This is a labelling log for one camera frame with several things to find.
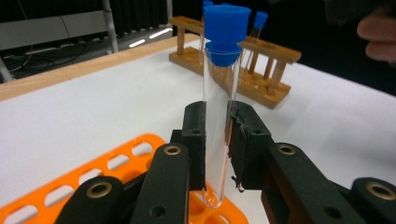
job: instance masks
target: wooden base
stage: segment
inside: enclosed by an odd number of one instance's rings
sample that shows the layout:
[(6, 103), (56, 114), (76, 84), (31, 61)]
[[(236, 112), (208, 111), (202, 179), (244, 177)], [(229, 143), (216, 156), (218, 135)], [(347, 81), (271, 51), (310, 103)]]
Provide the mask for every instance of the wooden base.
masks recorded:
[[(204, 74), (204, 65), (199, 63), (198, 49), (186, 48), (182, 55), (178, 55), (177, 52), (171, 53), (169, 54), (169, 61), (198, 75), (202, 76)], [(275, 108), (290, 91), (289, 85), (280, 82), (275, 93), (269, 94), (268, 87), (270, 86), (271, 78), (263, 78), (258, 73), (249, 74), (247, 69), (239, 76), (237, 91), (269, 108)]]

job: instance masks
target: blue cap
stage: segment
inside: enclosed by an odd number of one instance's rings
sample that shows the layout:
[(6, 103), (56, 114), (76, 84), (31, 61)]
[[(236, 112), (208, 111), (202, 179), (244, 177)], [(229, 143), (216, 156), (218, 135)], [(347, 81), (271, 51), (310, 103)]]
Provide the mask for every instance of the blue cap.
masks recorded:
[(256, 29), (262, 29), (264, 26), (265, 22), (267, 21), (268, 14), (262, 11), (258, 11), (256, 13), (256, 18), (254, 19), (254, 28)]
[(242, 50), (237, 43), (246, 39), (250, 11), (247, 7), (224, 5), (204, 8), (204, 33), (205, 38), (210, 40), (205, 45), (208, 51), (215, 54), (234, 54), (233, 57), (213, 57), (212, 54), (209, 60), (214, 65), (227, 67), (236, 61)]
[(205, 0), (205, 1), (203, 2), (203, 6), (204, 6), (204, 7), (206, 7), (206, 6), (212, 6), (212, 5), (213, 5), (213, 2), (212, 2), (212, 1), (206, 1), (206, 0)]

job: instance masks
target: white tabletop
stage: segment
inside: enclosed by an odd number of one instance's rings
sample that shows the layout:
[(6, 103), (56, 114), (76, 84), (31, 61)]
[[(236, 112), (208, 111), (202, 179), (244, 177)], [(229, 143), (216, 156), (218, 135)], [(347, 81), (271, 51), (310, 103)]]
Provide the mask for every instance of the white tabletop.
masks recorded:
[[(142, 133), (169, 141), (181, 129), (184, 107), (203, 100), (204, 82), (170, 63), (173, 51), (0, 102), (0, 206)], [(265, 62), (261, 56), (256, 70)], [(276, 142), (300, 147), (344, 187), (364, 176), (396, 185), (395, 97), (298, 63), (286, 67), (282, 82), (291, 91), (275, 109), (237, 96)], [(266, 220), (260, 195), (240, 194), (227, 181), (226, 196), (253, 224)]]

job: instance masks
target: wooden test tube rack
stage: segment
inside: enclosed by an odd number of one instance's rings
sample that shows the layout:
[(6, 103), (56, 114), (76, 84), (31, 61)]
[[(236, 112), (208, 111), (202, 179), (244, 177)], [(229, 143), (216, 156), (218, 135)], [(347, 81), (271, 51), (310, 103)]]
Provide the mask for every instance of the wooden test tube rack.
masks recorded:
[[(169, 22), (177, 27), (177, 51), (169, 54), (169, 61), (203, 75), (204, 65), (200, 63), (199, 50), (184, 48), (186, 30), (201, 35), (204, 32), (203, 23), (183, 16), (171, 18)], [(262, 105), (275, 108), (290, 91), (290, 86), (280, 81), (286, 64), (300, 60), (301, 52), (249, 37), (239, 45), (245, 51), (252, 51), (253, 57), (249, 67), (241, 69), (243, 72), (239, 74), (237, 91)], [(263, 74), (254, 71), (259, 54), (268, 57)]]

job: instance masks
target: table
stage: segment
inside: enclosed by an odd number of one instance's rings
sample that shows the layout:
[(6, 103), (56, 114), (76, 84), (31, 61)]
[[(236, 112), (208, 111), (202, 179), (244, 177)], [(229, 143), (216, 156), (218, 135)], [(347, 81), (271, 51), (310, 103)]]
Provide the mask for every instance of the table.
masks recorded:
[[(198, 47), (186, 35), (186, 46)], [(203, 78), (168, 62), (174, 37), (0, 85), (0, 206), (140, 135), (168, 141), (184, 107), (203, 100)], [(261, 56), (256, 69), (263, 71)], [(276, 142), (300, 147), (330, 180), (372, 176), (396, 185), (396, 98), (295, 63), (289, 95), (252, 105)], [(259, 191), (226, 196), (250, 223), (266, 223)]]

